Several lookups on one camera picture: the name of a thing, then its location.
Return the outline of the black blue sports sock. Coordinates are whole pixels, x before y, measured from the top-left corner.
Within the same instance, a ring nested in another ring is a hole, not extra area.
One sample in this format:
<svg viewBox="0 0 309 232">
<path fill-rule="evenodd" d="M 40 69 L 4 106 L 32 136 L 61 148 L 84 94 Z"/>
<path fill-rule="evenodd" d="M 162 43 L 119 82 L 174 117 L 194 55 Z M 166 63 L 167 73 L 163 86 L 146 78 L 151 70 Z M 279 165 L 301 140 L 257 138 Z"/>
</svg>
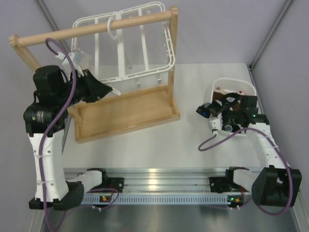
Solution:
<svg viewBox="0 0 309 232">
<path fill-rule="evenodd" d="M 240 98 L 227 97 L 220 100 L 214 100 L 212 102 L 204 103 L 200 105 L 196 112 L 204 118 L 216 117 L 224 111 L 230 110 Z"/>
</svg>

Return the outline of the white plastic clip hanger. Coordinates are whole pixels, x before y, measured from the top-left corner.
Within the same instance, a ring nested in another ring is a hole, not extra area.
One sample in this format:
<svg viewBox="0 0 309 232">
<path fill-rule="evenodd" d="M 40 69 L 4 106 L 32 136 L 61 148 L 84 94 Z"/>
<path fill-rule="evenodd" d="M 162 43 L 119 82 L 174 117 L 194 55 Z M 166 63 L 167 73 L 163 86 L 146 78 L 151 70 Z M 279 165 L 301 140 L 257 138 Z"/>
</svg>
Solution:
<svg viewBox="0 0 309 232">
<path fill-rule="evenodd" d="M 72 27 L 106 26 L 106 32 L 74 37 L 71 50 L 82 56 L 80 66 L 90 69 L 115 94 L 145 84 L 168 85 L 173 92 L 178 9 L 166 10 L 154 1 L 120 11 L 77 19 Z"/>
</svg>

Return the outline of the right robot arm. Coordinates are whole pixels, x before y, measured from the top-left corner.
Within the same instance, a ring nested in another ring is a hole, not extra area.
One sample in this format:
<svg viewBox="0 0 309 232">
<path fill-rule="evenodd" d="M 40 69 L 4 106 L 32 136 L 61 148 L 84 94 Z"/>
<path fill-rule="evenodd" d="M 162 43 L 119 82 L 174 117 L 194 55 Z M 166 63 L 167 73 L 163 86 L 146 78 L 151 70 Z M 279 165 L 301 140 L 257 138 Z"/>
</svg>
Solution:
<svg viewBox="0 0 309 232">
<path fill-rule="evenodd" d="M 223 130 L 246 136 L 262 167 L 259 174 L 247 168 L 232 168 L 233 174 L 225 179 L 226 188 L 235 192 L 243 187 L 257 206 L 293 207 L 302 174 L 280 156 L 269 120 L 258 112 L 257 97 L 229 93 L 217 102 L 222 104 Z"/>
</svg>

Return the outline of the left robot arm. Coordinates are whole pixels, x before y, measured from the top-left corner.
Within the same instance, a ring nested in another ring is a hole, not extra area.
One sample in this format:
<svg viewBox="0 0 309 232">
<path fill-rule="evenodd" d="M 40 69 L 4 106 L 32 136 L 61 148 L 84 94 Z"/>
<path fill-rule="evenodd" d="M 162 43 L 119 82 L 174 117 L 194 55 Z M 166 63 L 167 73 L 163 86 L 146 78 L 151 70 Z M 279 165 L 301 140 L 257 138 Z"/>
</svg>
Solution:
<svg viewBox="0 0 309 232">
<path fill-rule="evenodd" d="M 93 103 L 112 92 L 112 87 L 97 80 L 90 70 L 75 79 L 67 78 L 57 65 L 38 68 L 33 75 L 36 86 L 34 102 L 23 118 L 33 149 L 37 187 L 29 201 L 30 209 L 67 211 L 82 203 L 92 189 L 104 192 L 109 180 L 104 169 L 88 169 L 84 174 L 66 180 L 63 169 L 62 139 L 67 108 L 84 101 Z"/>
</svg>

